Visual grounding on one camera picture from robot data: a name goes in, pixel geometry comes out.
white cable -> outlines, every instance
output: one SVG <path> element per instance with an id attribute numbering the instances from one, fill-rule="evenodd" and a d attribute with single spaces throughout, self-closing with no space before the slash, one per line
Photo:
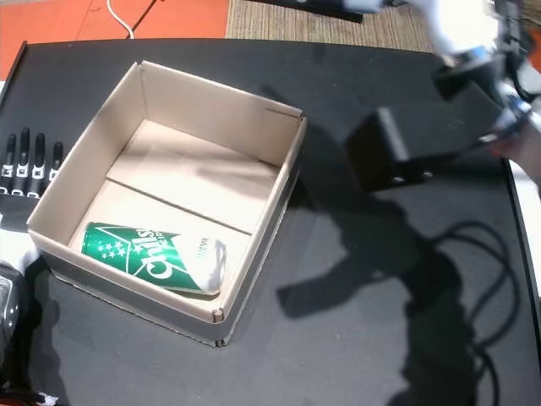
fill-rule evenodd
<path id="1" fill-rule="evenodd" d="M 124 27 L 126 29 L 126 31 L 129 33 L 129 39 L 130 40 L 133 40 L 134 39 L 134 32 L 132 31 L 132 28 L 126 24 L 126 22 L 121 19 L 120 17 L 117 16 L 117 14 L 114 12 L 114 10 L 112 9 L 112 6 L 111 6 L 111 0 L 107 0 L 107 8 L 109 9 L 109 13 L 111 13 L 112 17 L 118 21 L 118 23 Z"/>

cardboard box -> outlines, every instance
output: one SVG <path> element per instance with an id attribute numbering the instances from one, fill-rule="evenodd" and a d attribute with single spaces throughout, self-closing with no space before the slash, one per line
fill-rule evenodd
<path id="1" fill-rule="evenodd" d="M 286 210 L 305 130 L 296 108 L 134 64 L 33 211 L 30 236 L 63 281 L 224 345 Z M 169 292 L 81 254 L 88 222 L 220 239 L 227 246 L 220 294 Z"/>

black table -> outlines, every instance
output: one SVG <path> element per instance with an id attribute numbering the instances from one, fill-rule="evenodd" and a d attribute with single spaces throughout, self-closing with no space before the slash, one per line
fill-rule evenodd
<path id="1" fill-rule="evenodd" d="M 302 108 L 300 184 L 226 348 L 42 273 L 35 389 L 78 406 L 539 404 L 537 304 L 505 164 L 478 151 L 376 194 L 347 170 L 342 143 L 375 107 L 435 100 L 436 58 L 262 41 L 30 46 L 0 145 L 29 126 L 70 147 L 142 59 Z"/>

green can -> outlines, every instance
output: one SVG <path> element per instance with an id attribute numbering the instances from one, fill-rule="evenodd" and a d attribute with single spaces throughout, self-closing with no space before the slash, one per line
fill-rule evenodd
<path id="1" fill-rule="evenodd" d="M 165 289 L 219 293 L 226 247 L 217 239 L 89 223 L 82 252 L 95 260 Z"/>

can label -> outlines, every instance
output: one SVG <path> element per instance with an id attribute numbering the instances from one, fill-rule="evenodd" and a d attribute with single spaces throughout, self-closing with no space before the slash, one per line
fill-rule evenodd
<path id="1" fill-rule="evenodd" d="M 86 229 L 82 252 L 166 289 L 213 294 L 220 287 L 223 266 L 220 256 L 209 252 L 214 242 L 180 233 L 92 222 Z M 186 267 L 183 255 L 193 264 L 191 269 Z"/>

